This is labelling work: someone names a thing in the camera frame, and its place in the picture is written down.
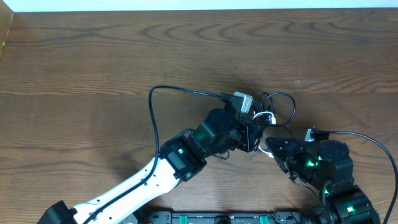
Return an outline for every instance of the wood grain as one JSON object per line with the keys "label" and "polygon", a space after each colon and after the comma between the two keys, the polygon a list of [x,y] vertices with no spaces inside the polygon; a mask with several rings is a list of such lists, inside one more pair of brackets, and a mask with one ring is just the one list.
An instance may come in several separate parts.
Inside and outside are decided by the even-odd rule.
{"label": "wood grain", "polygon": [[[0,62],[0,220],[36,223],[48,206],[89,200],[154,155],[156,84],[214,93],[287,91],[290,124],[368,134],[398,158],[398,9],[21,13]],[[277,118],[291,102],[277,100]],[[161,142],[219,102],[159,90]],[[268,129],[268,136],[285,135]],[[349,144],[356,183],[381,218],[394,189],[381,149]],[[234,151],[150,205],[174,210],[302,209],[316,201],[273,159]],[[393,212],[391,223],[398,222]]]}
{"label": "wood grain", "polygon": [[6,45],[6,39],[13,17],[14,13],[2,0],[0,0],[0,59],[2,49]]}

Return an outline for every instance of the green terminal block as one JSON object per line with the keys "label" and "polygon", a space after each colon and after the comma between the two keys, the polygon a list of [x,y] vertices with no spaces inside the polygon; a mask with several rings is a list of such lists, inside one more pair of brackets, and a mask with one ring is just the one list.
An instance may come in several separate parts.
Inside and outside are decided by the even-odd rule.
{"label": "green terminal block", "polygon": [[186,215],[180,215],[180,224],[188,224],[188,217]]}
{"label": "green terminal block", "polygon": [[261,216],[260,217],[260,224],[268,224],[268,217],[267,216]]}

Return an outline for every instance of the black cable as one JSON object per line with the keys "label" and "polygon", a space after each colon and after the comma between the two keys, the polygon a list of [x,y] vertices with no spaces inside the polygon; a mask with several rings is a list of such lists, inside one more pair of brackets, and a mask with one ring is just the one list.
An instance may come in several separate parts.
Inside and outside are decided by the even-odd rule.
{"label": "black cable", "polygon": [[286,126],[284,126],[284,125],[281,125],[281,126],[276,127],[276,128],[284,128],[284,129],[286,129],[286,130],[289,132],[289,134],[290,134],[290,138],[291,138],[291,139],[293,138],[293,133],[292,133],[292,131],[291,131],[288,127],[286,127]]}
{"label": "black cable", "polygon": [[168,89],[173,89],[173,90],[180,90],[180,91],[184,91],[187,93],[194,93],[194,94],[198,94],[198,95],[203,95],[203,96],[213,96],[213,97],[217,97],[219,98],[220,96],[214,93],[205,93],[205,92],[201,92],[201,91],[195,91],[195,90],[189,90],[186,88],[180,88],[180,87],[176,87],[176,86],[168,86],[168,85],[157,85],[157,86],[153,86],[150,90],[149,90],[149,96],[148,96],[148,104],[149,104],[149,113],[150,113],[150,119],[152,120],[152,125],[154,127],[154,134],[155,134],[155,161],[154,161],[154,165],[152,166],[152,169],[150,170],[150,172],[148,173],[148,175],[142,179],[138,184],[136,184],[135,186],[131,187],[130,189],[128,189],[127,191],[123,192],[122,194],[118,195],[117,197],[115,197],[114,199],[110,200],[109,202],[107,202],[106,204],[104,204],[102,207],[100,207],[99,209],[97,209],[97,211],[93,212],[83,224],[88,224],[90,221],[92,221],[93,219],[96,218],[97,214],[99,214],[100,212],[102,212],[105,208],[108,208],[111,204],[113,204],[114,202],[118,201],[119,199],[123,198],[124,196],[126,196],[128,193],[132,192],[133,190],[136,190],[138,187],[140,187],[142,184],[146,183],[150,177],[152,177],[152,175],[155,172],[156,169],[156,165],[157,165],[157,161],[159,159],[159,136],[157,133],[157,126],[156,126],[156,121],[155,121],[155,116],[154,116],[154,110],[152,108],[152,93],[155,89],[157,88],[168,88]]}
{"label": "black cable", "polygon": [[227,153],[227,156],[226,156],[226,157],[216,156],[216,155],[213,155],[213,156],[214,156],[214,157],[217,157],[217,158],[219,158],[219,159],[227,160],[227,159],[229,159],[229,157],[231,156],[231,152],[230,152],[229,150],[227,150],[226,153]]}
{"label": "black cable", "polygon": [[392,168],[394,169],[394,174],[395,174],[395,178],[396,178],[396,186],[395,186],[394,194],[392,196],[392,200],[391,200],[390,206],[389,206],[389,208],[387,210],[386,217],[384,218],[384,221],[383,221],[383,224],[387,224],[387,221],[388,221],[388,219],[389,219],[389,217],[391,215],[391,212],[392,212],[392,208],[394,207],[394,204],[395,204],[395,202],[397,200],[397,193],[398,193],[398,170],[397,170],[396,163],[394,162],[394,158],[392,157],[392,155],[390,154],[390,152],[387,150],[386,147],[384,147],[381,143],[379,143],[378,141],[374,140],[373,138],[370,138],[369,136],[366,136],[364,134],[356,133],[356,132],[352,132],[352,131],[326,131],[326,132],[330,133],[330,134],[352,134],[352,135],[356,135],[356,136],[361,136],[362,138],[366,138],[367,140],[370,140],[374,144],[377,144],[387,154],[388,158],[391,161]]}
{"label": "black cable", "polygon": [[292,180],[292,182],[293,182],[293,184],[296,185],[296,186],[303,187],[303,188],[305,188],[305,189],[311,191],[311,193],[312,193],[317,199],[319,199],[318,196],[317,196],[317,194],[316,194],[310,187],[301,185],[301,184],[297,183],[297,182],[294,181],[294,180]]}
{"label": "black cable", "polygon": [[285,95],[285,96],[288,96],[288,97],[292,100],[292,102],[293,102],[293,112],[292,112],[292,115],[290,116],[290,118],[289,118],[285,123],[283,123],[283,124],[274,124],[274,125],[271,125],[271,126],[275,126],[275,127],[278,127],[278,126],[285,126],[286,124],[289,124],[289,123],[293,120],[294,116],[296,115],[296,101],[294,100],[293,96],[290,95],[290,94],[288,94],[288,93],[276,92],[276,93],[273,93],[273,94],[267,96],[267,98],[266,98],[266,99],[263,101],[263,103],[262,103],[263,106],[266,104],[266,102],[267,102],[267,100],[268,100],[269,98],[271,98],[272,96],[275,96],[275,95]]}
{"label": "black cable", "polygon": [[251,102],[251,106],[253,107],[254,112],[256,113],[260,112],[260,109],[254,100]]}
{"label": "black cable", "polygon": [[[269,96],[269,94],[267,92],[263,92],[263,93],[260,94],[260,106],[261,106],[263,111],[266,111],[266,103],[262,101],[262,96],[263,95]],[[269,99],[271,100],[272,113],[275,114],[275,103],[274,103],[274,100],[272,98],[269,98]]]}

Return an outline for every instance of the cable connector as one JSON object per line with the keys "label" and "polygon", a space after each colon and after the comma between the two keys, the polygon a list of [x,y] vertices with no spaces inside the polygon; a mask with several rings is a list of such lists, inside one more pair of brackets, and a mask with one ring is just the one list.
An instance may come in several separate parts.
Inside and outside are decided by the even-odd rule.
{"label": "cable connector", "polygon": [[270,114],[271,115],[271,124],[276,124],[276,118],[275,115],[273,114],[273,112],[270,111],[264,111],[264,112],[260,112],[260,113],[256,113],[252,119],[257,118],[258,116],[262,116],[264,114]]}
{"label": "cable connector", "polygon": [[243,104],[241,108],[241,113],[247,114],[250,110],[251,102],[253,101],[253,97],[244,93],[234,92],[234,96],[240,96],[243,98]]}

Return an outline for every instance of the white cable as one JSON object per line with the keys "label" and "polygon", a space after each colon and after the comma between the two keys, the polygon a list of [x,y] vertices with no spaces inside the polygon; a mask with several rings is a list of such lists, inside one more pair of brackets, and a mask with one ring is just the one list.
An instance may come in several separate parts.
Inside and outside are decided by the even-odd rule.
{"label": "white cable", "polygon": [[253,116],[252,119],[257,118],[258,116],[261,116],[261,115],[264,115],[264,114],[271,114],[271,115],[272,115],[272,117],[271,117],[271,123],[272,123],[272,124],[276,124],[275,115],[273,114],[273,112],[270,112],[270,111],[263,111],[263,112],[260,112],[260,113],[256,113],[256,114]]}
{"label": "white cable", "polygon": [[271,152],[266,152],[266,151],[262,150],[261,147],[260,147],[260,145],[259,145],[259,149],[261,150],[261,152],[267,154],[269,157],[274,158],[274,156],[272,155]]}

